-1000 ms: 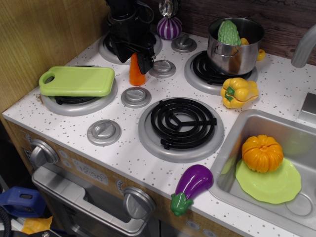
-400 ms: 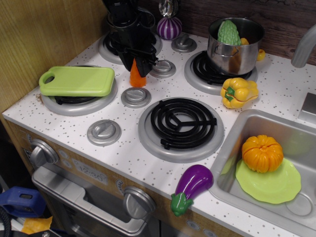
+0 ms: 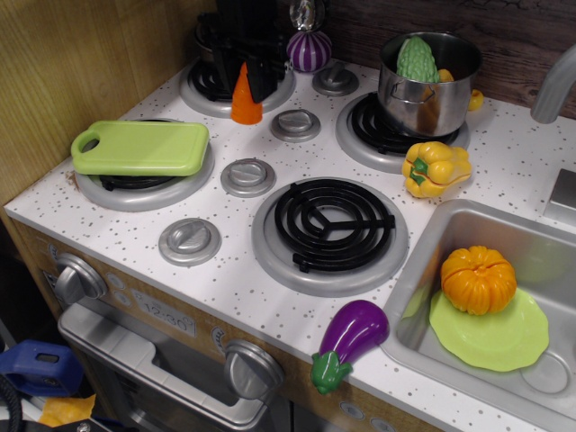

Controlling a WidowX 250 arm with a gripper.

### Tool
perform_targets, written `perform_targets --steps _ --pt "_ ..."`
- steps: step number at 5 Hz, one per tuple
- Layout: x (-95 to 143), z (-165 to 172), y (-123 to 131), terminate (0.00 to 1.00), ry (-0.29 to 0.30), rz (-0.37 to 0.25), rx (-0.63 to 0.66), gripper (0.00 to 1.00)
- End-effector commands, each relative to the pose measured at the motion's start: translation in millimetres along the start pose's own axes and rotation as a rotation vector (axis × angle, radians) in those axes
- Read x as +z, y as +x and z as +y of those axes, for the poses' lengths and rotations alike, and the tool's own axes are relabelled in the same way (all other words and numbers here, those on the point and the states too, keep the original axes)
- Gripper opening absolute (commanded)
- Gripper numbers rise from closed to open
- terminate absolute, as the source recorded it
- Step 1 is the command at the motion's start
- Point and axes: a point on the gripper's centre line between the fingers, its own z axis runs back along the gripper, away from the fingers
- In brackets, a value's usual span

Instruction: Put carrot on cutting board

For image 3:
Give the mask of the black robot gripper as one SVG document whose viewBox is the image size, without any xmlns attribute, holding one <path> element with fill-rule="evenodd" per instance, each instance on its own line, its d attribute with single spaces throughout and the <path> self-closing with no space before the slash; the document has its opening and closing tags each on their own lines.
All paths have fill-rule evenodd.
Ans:
<svg viewBox="0 0 576 432">
<path fill-rule="evenodd" d="M 224 88 L 232 93 L 246 61 L 252 99 L 262 103 L 286 74 L 287 37 L 276 26 L 275 1 L 218 0 L 197 18 L 196 41 L 211 52 Z"/>
</svg>

